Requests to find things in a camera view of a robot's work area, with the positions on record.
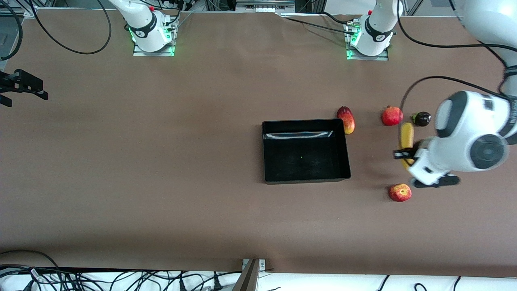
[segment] table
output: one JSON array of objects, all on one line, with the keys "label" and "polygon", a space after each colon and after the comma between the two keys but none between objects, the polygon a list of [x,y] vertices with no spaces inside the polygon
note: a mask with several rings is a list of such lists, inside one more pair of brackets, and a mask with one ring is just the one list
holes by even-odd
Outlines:
[{"label": "table", "polygon": [[[44,80],[49,100],[8,94],[0,108],[0,248],[47,252],[67,267],[234,270],[266,258],[276,272],[512,276],[517,271],[517,157],[460,173],[459,186],[414,190],[392,159],[396,127],[379,120],[407,87],[447,75],[495,89],[502,67],[487,50],[433,49],[393,37],[389,61],[348,61],[343,36],[272,13],[196,13],[174,57],[133,57],[117,11],[95,55],[54,44],[34,20],[6,70]],[[99,10],[40,11],[65,45],[100,47]],[[322,17],[304,20],[339,28]],[[473,43],[454,18],[404,18],[431,43]],[[415,88],[406,115],[460,84]],[[266,185],[261,123],[333,118],[352,109],[352,178]],[[433,135],[431,127],[416,138]],[[33,256],[4,261],[48,264]]]}]

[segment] black cable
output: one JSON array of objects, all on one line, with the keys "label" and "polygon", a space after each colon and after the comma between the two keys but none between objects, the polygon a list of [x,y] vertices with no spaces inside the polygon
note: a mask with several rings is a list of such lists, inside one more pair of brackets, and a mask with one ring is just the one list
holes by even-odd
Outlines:
[{"label": "black cable", "polygon": [[386,277],[384,277],[384,280],[383,280],[381,286],[379,287],[379,289],[377,289],[377,291],[382,291],[383,290],[384,284],[386,284],[386,281],[388,280],[388,278],[389,278],[389,275],[386,275]]},{"label": "black cable", "polygon": [[183,271],[180,272],[180,274],[176,277],[174,277],[168,284],[167,286],[163,289],[163,291],[167,291],[169,289],[169,286],[172,285],[172,283],[174,283],[174,281],[176,281],[181,275],[183,274]]},{"label": "black cable", "polygon": [[169,24],[171,24],[171,23],[174,23],[176,20],[178,20],[178,17],[179,17],[179,13],[180,13],[180,11],[181,11],[181,10],[178,10],[178,14],[176,14],[176,17],[175,17],[173,20],[171,20],[171,21],[169,21],[169,22],[166,22],[166,23],[165,23],[165,25],[169,25]]},{"label": "black cable", "polygon": [[427,291],[427,288],[426,288],[424,285],[422,285],[422,283],[416,283],[416,284],[413,286],[413,289],[414,289],[415,291],[419,291],[419,290],[417,289],[417,287],[418,287],[418,286],[421,286],[421,287],[423,288],[423,291]]},{"label": "black cable", "polygon": [[314,23],[309,23],[309,22],[301,21],[301,20],[298,20],[298,19],[292,19],[292,18],[288,18],[288,17],[284,17],[284,18],[286,18],[288,20],[291,20],[291,21],[296,21],[296,22],[299,22],[299,23],[307,24],[307,25],[314,26],[314,27],[323,28],[323,29],[330,30],[330,31],[337,31],[337,32],[340,32],[340,33],[345,33],[345,34],[350,34],[350,35],[354,34],[353,32],[348,32],[348,31],[344,31],[344,30],[337,30],[335,28],[321,26],[321,25],[317,25],[317,24],[314,24]]},{"label": "black cable", "polygon": [[43,29],[43,31],[51,38],[51,40],[53,40],[55,43],[60,45],[62,48],[66,49],[66,50],[69,50],[71,52],[74,52],[74,53],[78,53],[78,54],[95,54],[95,53],[98,53],[98,52],[102,51],[106,46],[108,46],[108,43],[110,42],[110,39],[111,39],[111,21],[110,21],[110,17],[108,16],[108,12],[104,8],[104,5],[102,4],[102,2],[100,0],[97,0],[97,2],[99,3],[100,7],[102,8],[102,11],[104,11],[104,15],[106,15],[106,20],[108,21],[109,34],[108,34],[108,39],[102,45],[102,47],[100,49],[92,51],[92,52],[81,52],[81,51],[77,51],[77,50],[71,49],[71,48],[67,47],[66,45],[62,44],[61,42],[59,42],[57,39],[55,39],[49,33],[49,31],[45,28],[45,26],[43,26],[43,23],[41,23],[41,21],[39,20],[39,17],[36,14],[36,9],[34,8],[33,0],[28,0],[28,1],[29,1],[28,4],[30,5],[31,10],[32,10],[32,12],[34,14],[34,18],[36,18],[36,21],[38,22],[38,24],[41,27],[41,29]]},{"label": "black cable", "polygon": [[[219,274],[218,277],[221,277],[221,276],[225,276],[225,275],[229,275],[229,274],[240,274],[242,273],[241,271],[235,271],[235,272],[227,272],[227,273],[222,273],[222,274]],[[205,285],[205,283],[207,282],[210,282],[211,280],[213,280],[214,277],[211,277],[209,279],[206,279],[205,281],[201,282],[201,284],[199,284],[198,286],[194,287],[191,291],[195,291],[196,289],[198,289],[199,287],[203,288],[202,286]]]},{"label": "black cable", "polygon": [[23,291],[31,291],[32,290],[32,284],[34,283],[34,280],[30,280],[29,283],[23,288]]},{"label": "black cable", "polygon": [[332,14],[330,14],[328,12],[322,11],[322,12],[318,12],[316,14],[323,14],[323,15],[326,15],[326,16],[330,17],[330,19],[336,21],[339,24],[346,24],[346,21],[341,21],[341,20],[335,18],[334,15],[332,15]]},{"label": "black cable", "polygon": [[117,282],[117,279],[118,279],[120,276],[124,275],[125,273],[129,273],[129,272],[133,272],[133,274],[131,274],[131,275],[130,275],[130,276],[133,276],[134,274],[136,274],[136,272],[137,272],[137,271],[125,271],[125,272],[122,272],[122,273],[120,273],[119,275],[117,275],[117,276],[115,277],[115,279],[113,280],[113,282],[111,283],[111,285],[110,285],[110,291],[112,291],[112,290],[113,290],[113,285],[115,285],[115,282]]},{"label": "black cable", "polygon": [[22,46],[22,38],[23,38],[23,30],[22,30],[22,22],[20,21],[20,18],[16,14],[16,12],[9,6],[4,0],[0,0],[0,3],[9,10],[9,12],[14,17],[14,20],[16,21],[16,25],[18,26],[18,41],[16,42],[16,46],[14,47],[14,50],[8,54],[7,56],[0,57],[0,61],[5,61],[10,58],[12,58],[20,49],[20,46]]},{"label": "black cable", "polygon": [[461,279],[461,276],[458,276],[458,278],[456,279],[456,281],[454,282],[454,287],[452,288],[452,291],[456,291],[456,285],[458,284],[458,282],[460,281]]},{"label": "black cable", "polygon": [[5,255],[5,254],[12,254],[12,253],[32,253],[32,254],[41,255],[41,256],[45,257],[47,260],[49,260],[54,265],[54,267],[59,270],[59,266],[57,265],[57,263],[49,255],[47,255],[44,252],[40,252],[40,251],[17,249],[17,250],[1,252],[0,256]]},{"label": "black cable", "polygon": [[221,282],[219,282],[219,276],[214,271],[214,291],[219,291],[223,289],[223,286],[221,286]]},{"label": "black cable", "polygon": [[[399,11],[399,7],[400,7],[400,1],[397,2],[397,11]],[[407,34],[406,30],[402,26],[402,23],[400,21],[400,15],[398,13],[397,13],[397,22],[398,22],[398,24],[400,26],[400,30],[402,31],[402,33],[407,38],[409,38],[412,42],[418,43],[419,45],[423,45],[423,46],[426,46],[426,47],[446,48],[446,49],[447,48],[501,48],[501,49],[507,49],[507,50],[511,50],[511,51],[517,52],[517,48],[513,48],[513,47],[505,46],[505,45],[497,45],[495,43],[490,43],[488,45],[485,44],[485,43],[479,43],[479,44],[472,44],[472,45],[451,45],[451,46],[434,45],[432,43],[426,43],[426,42],[423,42],[423,41],[420,41],[420,40],[416,40],[416,39],[412,38],[409,34]]]},{"label": "black cable", "polygon": [[[461,279],[461,276],[459,276],[456,281],[454,282],[454,287],[452,288],[452,291],[456,291],[456,285],[458,284],[458,282],[460,281]],[[417,287],[422,287],[423,288],[423,291],[427,291],[427,288],[422,284],[422,283],[416,283],[414,286],[413,286],[413,289],[415,291],[420,291],[418,290]]]}]

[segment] red apple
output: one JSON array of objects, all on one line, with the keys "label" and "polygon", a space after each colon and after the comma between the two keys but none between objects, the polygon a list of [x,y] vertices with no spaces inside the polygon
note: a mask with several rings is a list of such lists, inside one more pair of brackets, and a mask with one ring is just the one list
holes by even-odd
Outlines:
[{"label": "red apple", "polygon": [[338,110],[337,117],[343,121],[343,125],[345,126],[345,134],[349,135],[354,132],[355,120],[350,108],[347,106],[342,106]]},{"label": "red apple", "polygon": [[397,184],[389,189],[389,198],[396,202],[404,202],[411,198],[411,188],[406,184]]},{"label": "red apple", "polygon": [[388,106],[384,109],[382,121],[384,125],[393,126],[399,124],[403,118],[404,115],[400,108]]}]

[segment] black tray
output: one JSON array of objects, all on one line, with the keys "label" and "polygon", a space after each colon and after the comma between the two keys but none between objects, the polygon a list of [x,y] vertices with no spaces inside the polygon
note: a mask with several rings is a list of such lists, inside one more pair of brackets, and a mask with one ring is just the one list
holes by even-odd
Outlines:
[{"label": "black tray", "polygon": [[341,119],[265,121],[268,184],[334,182],[351,177]]}]

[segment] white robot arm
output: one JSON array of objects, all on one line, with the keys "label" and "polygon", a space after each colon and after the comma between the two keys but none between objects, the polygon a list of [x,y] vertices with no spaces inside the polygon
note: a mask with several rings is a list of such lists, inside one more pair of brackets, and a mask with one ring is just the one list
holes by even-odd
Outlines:
[{"label": "white robot arm", "polygon": [[399,0],[377,0],[370,15],[359,18],[361,34],[352,41],[360,53],[368,56],[381,54],[389,46],[393,28],[402,15],[402,3]]},{"label": "white robot arm", "polygon": [[172,41],[171,17],[131,0],[108,0],[122,13],[134,42],[146,52],[155,52]]},{"label": "white robot arm", "polygon": [[[515,0],[469,0],[463,24],[479,41],[517,48]],[[443,101],[435,115],[437,136],[413,148],[415,162],[408,171],[415,186],[455,184],[450,171],[498,167],[508,157],[508,145],[517,144],[517,52],[493,50],[507,67],[501,87],[506,98],[460,91]]]}]

